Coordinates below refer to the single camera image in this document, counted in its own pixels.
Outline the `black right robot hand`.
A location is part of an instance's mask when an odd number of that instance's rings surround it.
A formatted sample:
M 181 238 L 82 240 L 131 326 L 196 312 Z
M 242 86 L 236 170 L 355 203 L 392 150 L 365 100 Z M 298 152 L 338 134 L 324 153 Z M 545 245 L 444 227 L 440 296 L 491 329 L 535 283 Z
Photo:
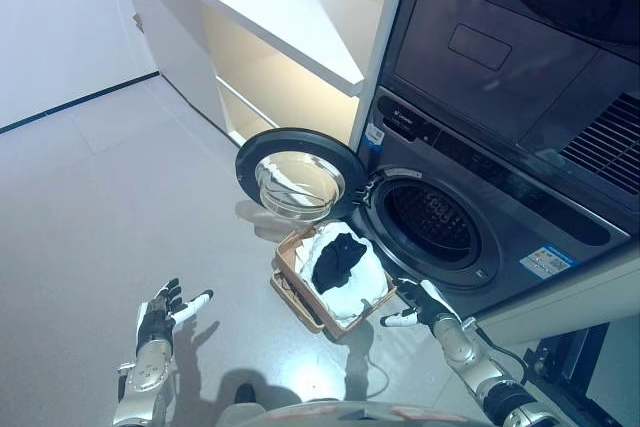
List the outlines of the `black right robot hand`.
M 397 278 L 394 285 L 396 292 L 408 302 L 408 307 L 401 312 L 381 317 L 382 326 L 409 327 L 421 324 L 432 329 L 443 319 L 454 319 L 459 324 L 462 323 L 459 315 L 431 281 L 416 282 L 408 278 Z

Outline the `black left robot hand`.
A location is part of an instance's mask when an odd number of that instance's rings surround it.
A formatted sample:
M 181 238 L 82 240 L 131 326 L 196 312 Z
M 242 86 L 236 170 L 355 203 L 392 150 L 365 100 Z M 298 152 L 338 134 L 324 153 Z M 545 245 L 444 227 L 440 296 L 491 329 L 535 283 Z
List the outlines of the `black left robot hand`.
M 181 297 L 178 278 L 164 284 L 149 301 L 140 305 L 136 326 L 136 352 L 154 340 L 163 340 L 173 346 L 173 330 L 194 317 L 214 296 L 211 289 L 204 290 L 191 300 Z

